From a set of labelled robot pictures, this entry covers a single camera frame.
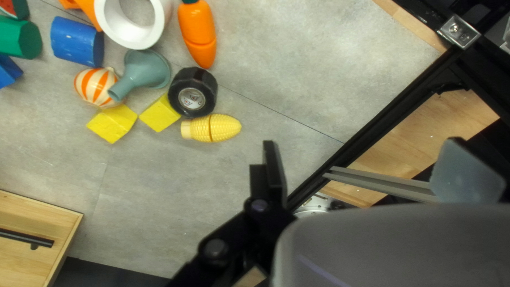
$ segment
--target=screw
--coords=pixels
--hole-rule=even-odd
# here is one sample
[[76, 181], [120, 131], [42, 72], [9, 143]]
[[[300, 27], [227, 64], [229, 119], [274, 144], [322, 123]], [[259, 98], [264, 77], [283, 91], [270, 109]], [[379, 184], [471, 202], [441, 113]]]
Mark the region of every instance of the screw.
[[255, 210], [256, 212], [264, 212], [268, 206], [269, 206], [269, 204], [267, 203], [267, 201], [265, 201], [263, 199], [255, 199], [251, 203], [251, 208], [253, 210]]
[[452, 26], [450, 26], [450, 32], [455, 33], [458, 31], [458, 25], [457, 23], [453, 23]]
[[459, 40], [462, 41], [462, 42], [467, 42], [467, 41], [469, 41], [469, 39], [471, 39], [471, 37], [468, 34], [462, 34], [459, 37]]
[[225, 241], [215, 238], [209, 240], [203, 249], [203, 254], [210, 259], [217, 259], [226, 253], [228, 245]]

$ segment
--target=wooden drawer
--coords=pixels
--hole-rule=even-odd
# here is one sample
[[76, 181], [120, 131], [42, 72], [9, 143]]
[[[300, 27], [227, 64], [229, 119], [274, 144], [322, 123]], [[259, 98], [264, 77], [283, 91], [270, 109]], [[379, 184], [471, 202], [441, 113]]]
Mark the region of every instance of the wooden drawer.
[[0, 190], [0, 228], [53, 240], [51, 248], [0, 237], [0, 287], [46, 287], [56, 277], [81, 213]]

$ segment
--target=watermelon slice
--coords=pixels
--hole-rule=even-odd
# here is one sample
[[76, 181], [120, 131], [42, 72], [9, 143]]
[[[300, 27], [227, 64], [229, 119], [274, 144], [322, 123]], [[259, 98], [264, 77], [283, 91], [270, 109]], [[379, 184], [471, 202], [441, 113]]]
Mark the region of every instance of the watermelon slice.
[[0, 11], [17, 20], [29, 15], [27, 0], [0, 0]]

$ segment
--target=gray funnel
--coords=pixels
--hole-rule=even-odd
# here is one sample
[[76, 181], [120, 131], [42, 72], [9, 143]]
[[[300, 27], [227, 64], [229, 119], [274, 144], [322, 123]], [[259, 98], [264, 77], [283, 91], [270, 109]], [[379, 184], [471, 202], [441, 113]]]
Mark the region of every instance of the gray funnel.
[[170, 81], [168, 61], [152, 50], [129, 50], [124, 56], [124, 65], [124, 76], [108, 90], [108, 95], [116, 102], [122, 101], [136, 87], [159, 89]]

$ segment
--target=white ring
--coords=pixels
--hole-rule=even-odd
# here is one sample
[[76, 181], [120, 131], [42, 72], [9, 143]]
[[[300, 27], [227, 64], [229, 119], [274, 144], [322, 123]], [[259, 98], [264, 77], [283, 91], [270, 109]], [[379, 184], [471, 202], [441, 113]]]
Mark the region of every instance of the white ring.
[[172, 14], [171, 0], [150, 0], [154, 8], [154, 23], [142, 26], [131, 21], [122, 11], [119, 0], [95, 0], [94, 12], [103, 31], [126, 48], [144, 50], [161, 37]]

